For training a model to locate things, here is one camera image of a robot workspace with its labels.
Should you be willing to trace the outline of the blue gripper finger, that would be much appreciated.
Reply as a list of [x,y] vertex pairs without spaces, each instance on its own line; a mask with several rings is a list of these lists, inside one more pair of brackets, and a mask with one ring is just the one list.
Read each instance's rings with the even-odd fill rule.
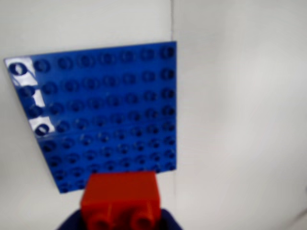
[[86,230],[87,226],[82,218],[81,210],[73,212],[60,226],[58,230]]
[[180,224],[172,216],[172,214],[167,210],[161,209],[161,216],[157,222],[158,230],[183,230]]

